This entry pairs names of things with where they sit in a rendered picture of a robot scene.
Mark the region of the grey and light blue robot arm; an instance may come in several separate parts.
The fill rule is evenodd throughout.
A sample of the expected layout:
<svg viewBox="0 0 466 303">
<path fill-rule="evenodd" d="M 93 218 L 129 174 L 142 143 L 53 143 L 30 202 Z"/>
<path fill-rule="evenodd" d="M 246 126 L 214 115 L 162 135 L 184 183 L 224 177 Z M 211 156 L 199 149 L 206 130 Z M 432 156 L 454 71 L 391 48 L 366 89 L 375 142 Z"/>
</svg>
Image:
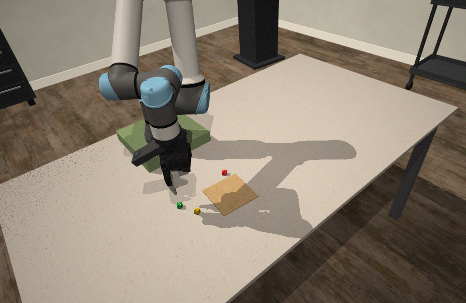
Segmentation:
<svg viewBox="0 0 466 303">
<path fill-rule="evenodd" d="M 210 100 L 210 83 L 200 73 L 192 0 L 164 0 L 175 66 L 138 72 L 143 1 L 117 0 L 111 70 L 99 78 L 105 99 L 140 102 L 148 144 L 134 152 L 136 167 L 166 152 L 154 138 L 175 138 L 182 130 L 177 115 L 205 114 Z"/>
</svg>

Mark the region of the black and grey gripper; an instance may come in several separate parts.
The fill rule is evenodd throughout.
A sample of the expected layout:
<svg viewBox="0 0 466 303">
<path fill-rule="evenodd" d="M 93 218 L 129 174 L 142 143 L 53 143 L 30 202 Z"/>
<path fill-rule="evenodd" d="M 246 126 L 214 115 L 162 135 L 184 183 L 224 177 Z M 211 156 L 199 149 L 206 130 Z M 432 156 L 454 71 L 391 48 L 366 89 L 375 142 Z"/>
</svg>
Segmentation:
<svg viewBox="0 0 466 303">
<path fill-rule="evenodd" d="M 188 183 L 187 179 L 181 178 L 181 176 L 191 171 L 192 157 L 190 143 L 187 143 L 186 130 L 180 130 L 178 135 L 168 141 L 154 138 L 157 144 L 166 145 L 166 152 L 159 154 L 160 165 L 166 185 L 174 195 L 177 195 L 176 188 Z"/>
</svg>

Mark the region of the tan flat mat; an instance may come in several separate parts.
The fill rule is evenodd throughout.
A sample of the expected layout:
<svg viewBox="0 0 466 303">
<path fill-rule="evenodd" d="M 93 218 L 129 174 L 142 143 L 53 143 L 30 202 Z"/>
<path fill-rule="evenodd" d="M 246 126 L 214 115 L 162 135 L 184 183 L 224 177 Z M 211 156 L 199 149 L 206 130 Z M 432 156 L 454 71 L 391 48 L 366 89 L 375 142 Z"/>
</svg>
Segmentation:
<svg viewBox="0 0 466 303">
<path fill-rule="evenodd" d="M 236 174 L 202 191 L 223 216 L 259 197 Z"/>
</svg>

